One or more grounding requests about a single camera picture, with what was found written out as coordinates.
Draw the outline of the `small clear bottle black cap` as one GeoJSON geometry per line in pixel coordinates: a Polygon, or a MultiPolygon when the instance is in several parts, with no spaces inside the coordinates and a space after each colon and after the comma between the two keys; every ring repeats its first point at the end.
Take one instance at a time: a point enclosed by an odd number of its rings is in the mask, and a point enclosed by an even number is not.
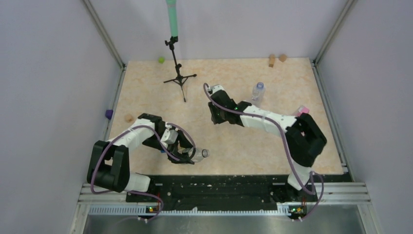
{"type": "Polygon", "coordinates": [[[201,162],[204,158],[207,158],[210,156],[210,151],[208,149],[202,149],[202,148],[185,148],[182,151],[182,154],[184,156],[188,156],[188,158],[194,162],[198,163],[201,162]]]}

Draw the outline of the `clear plastic bottle white cap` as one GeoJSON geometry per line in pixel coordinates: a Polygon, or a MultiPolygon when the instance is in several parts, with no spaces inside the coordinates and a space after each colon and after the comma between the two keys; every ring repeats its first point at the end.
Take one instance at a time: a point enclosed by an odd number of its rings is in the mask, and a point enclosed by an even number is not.
{"type": "Polygon", "coordinates": [[[265,94],[265,85],[263,82],[258,82],[252,89],[251,103],[257,107],[261,106],[265,94]]]}

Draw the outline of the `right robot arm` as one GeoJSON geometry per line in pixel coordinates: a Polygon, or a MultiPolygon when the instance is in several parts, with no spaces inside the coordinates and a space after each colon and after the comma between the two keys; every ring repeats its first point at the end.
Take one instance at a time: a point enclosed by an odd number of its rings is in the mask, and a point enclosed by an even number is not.
{"type": "Polygon", "coordinates": [[[305,192],[314,195],[315,190],[305,188],[314,175],[312,166],[322,153],[327,139],[310,114],[299,116],[280,115],[265,111],[241,101],[236,103],[222,86],[204,87],[209,99],[208,107],[214,124],[228,122],[242,127],[261,129],[282,139],[291,173],[286,186],[286,196],[300,200],[305,192]]]}

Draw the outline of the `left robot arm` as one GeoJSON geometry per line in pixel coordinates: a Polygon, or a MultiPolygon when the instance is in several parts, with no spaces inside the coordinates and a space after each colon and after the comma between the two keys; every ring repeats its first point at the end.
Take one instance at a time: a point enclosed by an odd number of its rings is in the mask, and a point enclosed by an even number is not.
{"type": "Polygon", "coordinates": [[[153,200],[156,188],[151,178],[130,170],[130,154],[141,145],[166,153],[172,163],[195,164],[195,143],[184,129],[143,113],[118,136],[94,144],[87,182],[118,193],[136,191],[142,200],[153,200]]]}

